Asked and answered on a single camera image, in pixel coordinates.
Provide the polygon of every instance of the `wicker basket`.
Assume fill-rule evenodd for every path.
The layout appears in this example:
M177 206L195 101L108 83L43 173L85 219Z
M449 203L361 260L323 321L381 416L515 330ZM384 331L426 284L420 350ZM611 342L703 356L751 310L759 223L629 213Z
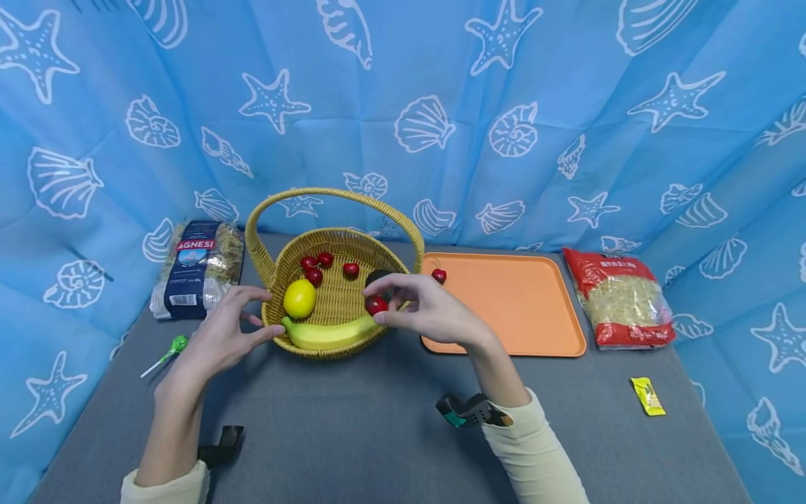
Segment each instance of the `wicker basket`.
M263 210L273 203L307 194L326 194L351 199L386 214L405 231L414 244L416 252L414 272L420 272L422 256L425 252L422 235L408 217L386 203L363 194L322 187L292 189L275 194L252 211L246 226L249 256L255 263L260 279L273 294L272 300L263 304L262 315L265 324L278 324L285 316L283 309L285 289L291 282L303 278L304 272L300 266L300 260L304 256L315 257L324 251L330 252L334 256L333 266L323 270L324 280L317 288L314 311L305 319L305 323L323 326L347 323L367 314L364 310L364 296L361 295L361 291L364 290L367 276L373 270L387 269L399 273L409 272L401 260L381 242L360 231L345 227L324 227L303 233L289 241L277 256L277 260L274 261L258 236L258 218ZM360 267L359 277L355 280L347 280L342 274L342 266L348 262L358 263ZM385 327L378 326L367 338L352 345L331 350L304 350L294 346L287 335L276 337L274 342L284 350L299 356L316 360L334 360L364 350L385 331Z

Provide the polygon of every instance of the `orange tray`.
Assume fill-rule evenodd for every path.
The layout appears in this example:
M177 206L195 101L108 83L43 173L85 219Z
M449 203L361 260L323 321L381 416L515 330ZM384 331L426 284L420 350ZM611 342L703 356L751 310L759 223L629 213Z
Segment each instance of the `orange tray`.
M514 356L578 357L588 343L559 266L546 257L428 252L422 271L444 269L445 288L475 311ZM432 352L459 346L422 342Z

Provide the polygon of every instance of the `banana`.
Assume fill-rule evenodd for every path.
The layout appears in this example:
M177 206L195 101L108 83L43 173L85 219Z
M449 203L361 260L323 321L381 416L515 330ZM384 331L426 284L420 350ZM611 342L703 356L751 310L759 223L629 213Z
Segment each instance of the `banana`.
M294 346L304 350L331 350L346 347L366 338L378 324L367 315L338 326L317 326L309 323L294 323L283 317L281 323Z

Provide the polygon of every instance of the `green lollipop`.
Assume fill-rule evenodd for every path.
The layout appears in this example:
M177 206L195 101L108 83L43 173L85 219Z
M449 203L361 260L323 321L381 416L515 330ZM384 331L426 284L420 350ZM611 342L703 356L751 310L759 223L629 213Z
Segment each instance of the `green lollipop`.
M152 367L148 368L145 373L141 374L140 377L145 378L146 375L156 369L157 366L170 359L172 356L177 356L182 353L182 350L185 350L185 347L188 346L188 341L189 340L184 335L178 335L171 342L171 348L165 353L165 355L155 362Z

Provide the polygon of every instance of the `cherry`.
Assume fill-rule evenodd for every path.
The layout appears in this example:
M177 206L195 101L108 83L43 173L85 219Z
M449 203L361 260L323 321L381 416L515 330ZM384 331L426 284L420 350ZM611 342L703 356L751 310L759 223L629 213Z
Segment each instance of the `cherry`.
M342 270L344 271L344 276L347 278L356 278L358 277L359 267L356 263L346 263Z
M333 265L333 254L330 252L322 252L316 259L319 261L319 264L322 265L323 268L329 268Z
M364 309L370 314L374 315L379 311L386 311L389 309L389 305L386 304L386 301L375 294L374 296L370 296L369 298L364 299Z
M324 275L318 269L311 268L305 271L305 278L310 283L314 284L314 287L319 287L322 284L322 279L324 278Z
M302 266L302 269L306 271L309 269L316 268L318 264L319 261L317 261L311 256L305 256L302 259L300 259L300 265Z
M440 285L445 285L445 280L448 279L448 273L444 269L435 269L431 272L431 276L439 282Z

